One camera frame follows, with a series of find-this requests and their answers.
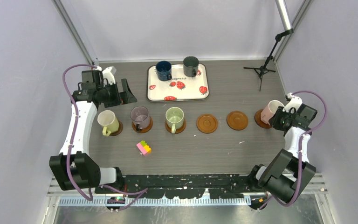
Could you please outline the pink mug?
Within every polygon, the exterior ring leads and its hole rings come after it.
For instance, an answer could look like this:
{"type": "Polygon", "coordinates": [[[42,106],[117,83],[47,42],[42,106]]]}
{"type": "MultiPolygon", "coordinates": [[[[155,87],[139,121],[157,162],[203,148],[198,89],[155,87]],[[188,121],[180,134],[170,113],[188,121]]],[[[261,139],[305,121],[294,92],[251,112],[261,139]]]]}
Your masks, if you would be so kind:
{"type": "Polygon", "coordinates": [[[278,107],[284,107],[279,100],[271,100],[261,112],[261,121],[270,125],[269,120],[275,115],[278,107]]]}

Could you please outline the purple mug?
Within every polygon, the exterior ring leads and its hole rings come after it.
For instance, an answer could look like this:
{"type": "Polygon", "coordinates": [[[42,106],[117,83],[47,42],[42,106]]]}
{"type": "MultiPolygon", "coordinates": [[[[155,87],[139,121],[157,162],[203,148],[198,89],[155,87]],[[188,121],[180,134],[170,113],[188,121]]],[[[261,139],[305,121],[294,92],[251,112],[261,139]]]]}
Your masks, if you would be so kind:
{"type": "Polygon", "coordinates": [[[150,123],[149,111],[144,106],[134,107],[130,112],[130,118],[134,124],[139,124],[139,128],[146,128],[150,123]]]}

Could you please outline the light green mug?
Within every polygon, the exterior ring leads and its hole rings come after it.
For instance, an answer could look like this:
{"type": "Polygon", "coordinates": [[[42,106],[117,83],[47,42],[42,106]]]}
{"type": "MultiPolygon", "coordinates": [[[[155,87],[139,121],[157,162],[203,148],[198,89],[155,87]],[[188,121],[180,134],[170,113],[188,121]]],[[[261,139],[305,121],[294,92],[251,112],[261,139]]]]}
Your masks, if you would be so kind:
{"type": "Polygon", "coordinates": [[[118,132],[120,123],[113,111],[105,110],[97,117],[97,122],[102,127],[102,135],[110,136],[118,132]]]}

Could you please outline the dark blue mug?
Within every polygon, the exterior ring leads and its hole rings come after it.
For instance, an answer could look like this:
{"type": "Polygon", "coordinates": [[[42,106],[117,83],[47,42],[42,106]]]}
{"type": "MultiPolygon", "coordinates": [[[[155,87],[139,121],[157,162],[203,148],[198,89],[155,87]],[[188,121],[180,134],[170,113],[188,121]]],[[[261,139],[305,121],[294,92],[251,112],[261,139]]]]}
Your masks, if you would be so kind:
{"type": "Polygon", "coordinates": [[[160,81],[172,80],[172,65],[169,61],[160,61],[156,64],[156,73],[160,81]]]}

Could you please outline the pale green mug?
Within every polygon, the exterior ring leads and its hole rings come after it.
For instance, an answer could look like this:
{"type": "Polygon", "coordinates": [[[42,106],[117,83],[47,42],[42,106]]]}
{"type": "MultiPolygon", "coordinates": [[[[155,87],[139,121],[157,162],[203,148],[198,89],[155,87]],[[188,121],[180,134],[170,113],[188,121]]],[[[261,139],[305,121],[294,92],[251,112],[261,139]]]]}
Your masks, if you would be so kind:
{"type": "Polygon", "coordinates": [[[172,133],[183,125],[184,112],[179,107],[171,107],[165,113],[165,119],[168,126],[172,129],[172,133]]]}

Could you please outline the dark green mug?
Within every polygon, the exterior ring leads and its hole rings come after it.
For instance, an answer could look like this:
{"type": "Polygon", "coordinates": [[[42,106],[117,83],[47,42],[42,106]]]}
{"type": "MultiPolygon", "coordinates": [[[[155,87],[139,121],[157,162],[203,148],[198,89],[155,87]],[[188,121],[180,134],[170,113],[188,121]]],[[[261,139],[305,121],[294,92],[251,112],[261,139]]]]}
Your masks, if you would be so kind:
{"type": "Polygon", "coordinates": [[[187,56],[183,60],[183,72],[187,77],[195,77],[198,72],[199,60],[194,56],[187,56]]]}

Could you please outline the large brown wooden coaster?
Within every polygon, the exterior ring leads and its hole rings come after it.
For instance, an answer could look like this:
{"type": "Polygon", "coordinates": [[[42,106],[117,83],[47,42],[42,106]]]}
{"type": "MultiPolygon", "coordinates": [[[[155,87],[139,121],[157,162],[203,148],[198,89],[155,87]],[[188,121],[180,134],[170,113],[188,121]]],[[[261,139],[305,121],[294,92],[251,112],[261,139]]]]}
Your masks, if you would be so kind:
{"type": "Polygon", "coordinates": [[[196,126],[202,133],[213,133],[218,128],[218,120],[211,114],[202,114],[197,118],[196,126]]]}

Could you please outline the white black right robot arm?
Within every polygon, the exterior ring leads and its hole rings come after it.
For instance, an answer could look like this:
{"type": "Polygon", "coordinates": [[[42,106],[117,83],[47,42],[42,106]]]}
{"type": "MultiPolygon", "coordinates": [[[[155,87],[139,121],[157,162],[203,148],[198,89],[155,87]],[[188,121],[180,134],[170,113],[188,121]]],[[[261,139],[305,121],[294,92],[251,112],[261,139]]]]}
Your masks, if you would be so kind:
{"type": "Polygon", "coordinates": [[[282,202],[290,203],[298,198],[316,173],[306,156],[311,137],[309,124],[317,110],[305,104],[290,108],[285,112],[278,107],[269,120],[270,125],[284,132],[285,147],[268,166],[255,165],[247,177],[252,191],[268,191],[282,202]]]}

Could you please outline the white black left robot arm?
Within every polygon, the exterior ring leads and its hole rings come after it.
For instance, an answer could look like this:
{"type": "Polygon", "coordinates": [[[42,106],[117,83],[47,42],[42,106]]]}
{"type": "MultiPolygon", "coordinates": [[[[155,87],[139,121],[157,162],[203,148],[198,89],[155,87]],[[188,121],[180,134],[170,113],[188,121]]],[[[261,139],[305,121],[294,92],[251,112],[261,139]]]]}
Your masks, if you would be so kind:
{"type": "Polygon", "coordinates": [[[89,141],[92,123],[99,105],[114,107],[136,103],[127,80],[121,80],[123,91],[119,91],[110,66],[82,72],[78,89],[71,94],[71,121],[66,140],[58,155],[49,159],[61,190],[106,187],[113,193],[124,189],[124,178],[118,167],[101,168],[89,156],[89,141]]]}

